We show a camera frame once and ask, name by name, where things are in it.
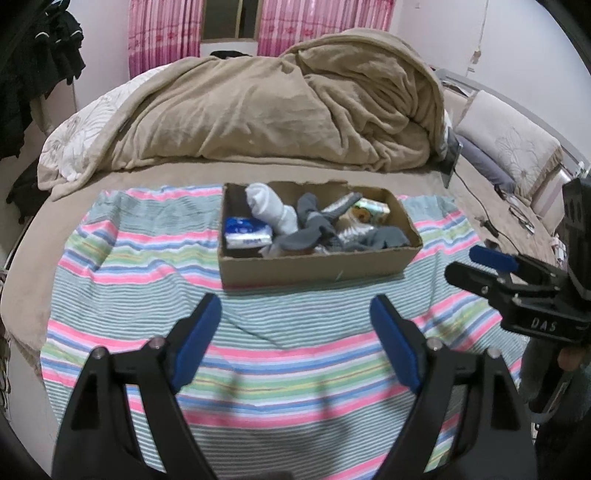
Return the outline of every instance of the rolled white sock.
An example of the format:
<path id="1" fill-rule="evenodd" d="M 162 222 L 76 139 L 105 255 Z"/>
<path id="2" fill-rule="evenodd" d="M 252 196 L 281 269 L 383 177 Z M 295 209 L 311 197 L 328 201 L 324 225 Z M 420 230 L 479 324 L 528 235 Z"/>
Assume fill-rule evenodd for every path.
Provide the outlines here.
<path id="1" fill-rule="evenodd" d="M 265 183 L 251 183 L 246 187 L 246 202 L 252 216 L 271 225 L 278 235 L 298 231 L 296 210 L 284 205 L 278 195 Z"/>

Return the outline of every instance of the hand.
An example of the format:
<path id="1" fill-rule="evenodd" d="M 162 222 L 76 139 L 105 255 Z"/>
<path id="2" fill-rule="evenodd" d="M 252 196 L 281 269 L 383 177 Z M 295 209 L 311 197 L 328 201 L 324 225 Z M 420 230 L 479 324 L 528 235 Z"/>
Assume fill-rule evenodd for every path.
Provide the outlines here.
<path id="1" fill-rule="evenodd" d="M 583 363 L 587 352 L 587 348 L 581 346 L 563 348 L 558 355 L 558 365 L 566 372 L 573 372 Z"/>

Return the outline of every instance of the curtain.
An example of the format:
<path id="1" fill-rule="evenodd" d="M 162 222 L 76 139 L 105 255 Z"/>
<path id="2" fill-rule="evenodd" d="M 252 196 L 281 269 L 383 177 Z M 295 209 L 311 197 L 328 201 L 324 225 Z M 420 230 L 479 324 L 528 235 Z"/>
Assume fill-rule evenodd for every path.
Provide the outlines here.
<path id="1" fill-rule="evenodd" d="M 295 43 L 353 27 L 388 30 L 395 0 L 264 0 L 258 54 L 277 57 Z"/>
<path id="2" fill-rule="evenodd" d="M 129 75 L 199 56 L 203 0 L 131 0 Z"/>

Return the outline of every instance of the screw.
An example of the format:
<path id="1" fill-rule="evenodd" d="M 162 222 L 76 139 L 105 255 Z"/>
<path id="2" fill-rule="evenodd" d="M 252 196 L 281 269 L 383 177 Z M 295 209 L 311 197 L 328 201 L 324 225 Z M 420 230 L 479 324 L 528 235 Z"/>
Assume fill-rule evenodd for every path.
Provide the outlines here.
<path id="1" fill-rule="evenodd" d="M 433 350 L 437 352 L 443 348 L 443 342 L 439 338 L 428 338 L 427 339 L 427 347 L 429 350 Z"/>
<path id="2" fill-rule="evenodd" d="M 488 353 L 488 355 L 491 358 L 499 358 L 502 354 L 501 351 L 494 346 L 490 346 L 489 348 L 486 349 L 486 353 Z"/>
<path id="3" fill-rule="evenodd" d="M 154 350 L 160 350 L 164 344 L 166 343 L 166 339 L 163 336 L 157 335 L 150 339 L 148 342 L 148 346 L 153 348 Z"/>
<path id="4" fill-rule="evenodd" d="M 103 346 L 98 346 L 90 354 L 92 355 L 92 358 L 100 360 L 107 354 L 107 349 Z"/>

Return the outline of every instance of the striped bed sheet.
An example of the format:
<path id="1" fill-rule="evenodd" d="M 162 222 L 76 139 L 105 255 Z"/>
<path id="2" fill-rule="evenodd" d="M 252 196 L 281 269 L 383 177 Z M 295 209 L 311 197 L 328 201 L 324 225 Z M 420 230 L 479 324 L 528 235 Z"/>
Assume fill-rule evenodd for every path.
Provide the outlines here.
<path id="1" fill-rule="evenodd" d="M 204 293 L 220 326 L 193 382 L 177 396 L 219 476 L 268 470 L 298 479 L 371 478 L 414 397 L 400 385 L 369 322 L 385 293 L 427 336 L 452 348 L 497 346 L 517 378 L 524 341 L 499 327 L 486 301 L 448 285 L 479 242 L 452 200 L 400 197 L 424 248 L 403 274 L 306 287 L 223 291 L 217 263 L 221 186 L 103 192 L 67 241 L 54 282 L 43 379 L 61 420 L 96 345 L 137 349 L 166 335 Z M 146 462 L 162 469 L 135 386 L 129 404 Z M 453 440 L 450 403 L 430 466 Z"/>

